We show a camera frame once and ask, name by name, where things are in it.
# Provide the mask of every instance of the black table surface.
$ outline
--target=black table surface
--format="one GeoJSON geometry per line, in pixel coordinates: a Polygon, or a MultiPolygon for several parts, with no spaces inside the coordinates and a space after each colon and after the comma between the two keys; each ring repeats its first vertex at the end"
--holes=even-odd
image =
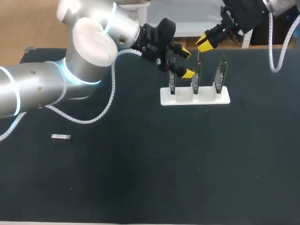
{"type": "MultiPolygon", "coordinates": [[[[0,143],[0,221],[300,224],[300,51],[287,52],[278,74],[265,50],[206,53],[202,85],[212,84],[223,52],[229,105],[161,106],[168,76],[123,55],[114,102],[97,123],[27,113],[0,143]]],[[[30,50],[22,62],[64,55],[30,50]]],[[[89,120],[110,91],[108,75],[92,97],[57,107],[89,120]]],[[[0,120],[0,133],[13,119],[0,120]]]]}

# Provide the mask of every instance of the small metal part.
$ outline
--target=small metal part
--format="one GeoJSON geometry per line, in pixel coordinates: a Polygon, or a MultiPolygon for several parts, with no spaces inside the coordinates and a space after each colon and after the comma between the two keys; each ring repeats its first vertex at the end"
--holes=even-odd
{"type": "Polygon", "coordinates": [[[198,51],[197,62],[198,62],[198,63],[201,62],[201,52],[200,52],[200,51],[198,51]]]}
{"type": "Polygon", "coordinates": [[[222,93],[226,72],[227,72],[227,61],[223,54],[222,61],[220,63],[220,66],[217,68],[216,77],[215,77],[215,86],[216,86],[217,94],[222,93]]]}
{"type": "Polygon", "coordinates": [[[123,44],[123,43],[125,43],[125,42],[126,42],[126,39],[123,38],[123,37],[120,37],[120,43],[123,44]]]}
{"type": "MultiPolygon", "coordinates": [[[[171,63],[175,63],[175,58],[171,59],[171,63]]],[[[169,75],[169,85],[170,85],[170,92],[171,95],[175,95],[175,91],[176,91],[176,76],[174,72],[170,71],[170,75],[169,75]]]]}
{"type": "Polygon", "coordinates": [[[202,70],[201,63],[198,62],[198,71],[196,71],[195,75],[192,78],[192,87],[193,87],[193,93],[194,93],[194,95],[198,95],[199,94],[201,70],[202,70]]]}
{"type": "Polygon", "coordinates": [[[66,141],[70,141],[72,136],[71,135],[56,135],[53,134],[51,136],[52,139],[56,139],[56,140],[66,140],[66,141]]]}

